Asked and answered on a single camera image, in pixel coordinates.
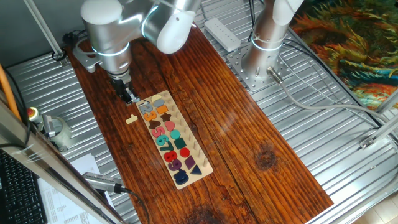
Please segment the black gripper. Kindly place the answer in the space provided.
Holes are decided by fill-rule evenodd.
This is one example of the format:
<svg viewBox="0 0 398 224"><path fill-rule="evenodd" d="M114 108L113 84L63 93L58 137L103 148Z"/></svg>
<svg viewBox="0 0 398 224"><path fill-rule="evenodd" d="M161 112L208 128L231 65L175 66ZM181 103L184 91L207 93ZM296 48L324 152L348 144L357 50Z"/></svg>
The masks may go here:
<svg viewBox="0 0 398 224"><path fill-rule="evenodd" d="M133 91L131 76L129 74L110 75L110 77L112 86L126 105L130 105L137 101L137 96Z"/></svg>

